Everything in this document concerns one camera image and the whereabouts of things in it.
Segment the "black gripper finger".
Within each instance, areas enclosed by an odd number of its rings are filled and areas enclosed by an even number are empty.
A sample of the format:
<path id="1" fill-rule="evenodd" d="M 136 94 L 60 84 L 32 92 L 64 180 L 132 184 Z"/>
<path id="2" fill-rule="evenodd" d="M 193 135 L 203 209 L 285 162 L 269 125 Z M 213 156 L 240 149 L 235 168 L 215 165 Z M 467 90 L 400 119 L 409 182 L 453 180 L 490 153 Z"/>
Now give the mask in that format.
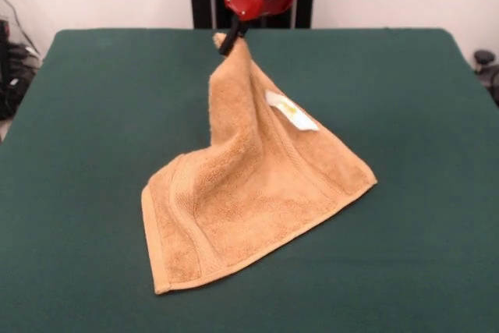
<path id="1" fill-rule="evenodd" d="M 238 16 L 233 16 L 231 21 L 231 27 L 228 33 L 225 35 L 225 39 L 221 42 L 220 47 L 218 48 L 218 52 L 220 55 L 228 55 L 234 43 L 237 41 L 240 30 L 241 30 L 242 22 L 240 21 Z"/>
<path id="2" fill-rule="evenodd" d="M 249 29 L 249 24 L 247 22 L 241 21 L 241 20 L 235 20 L 232 25 L 231 29 L 229 31 L 229 49 L 232 50 L 233 46 L 235 45 L 236 41 L 241 38 L 245 37 L 247 30 Z"/>

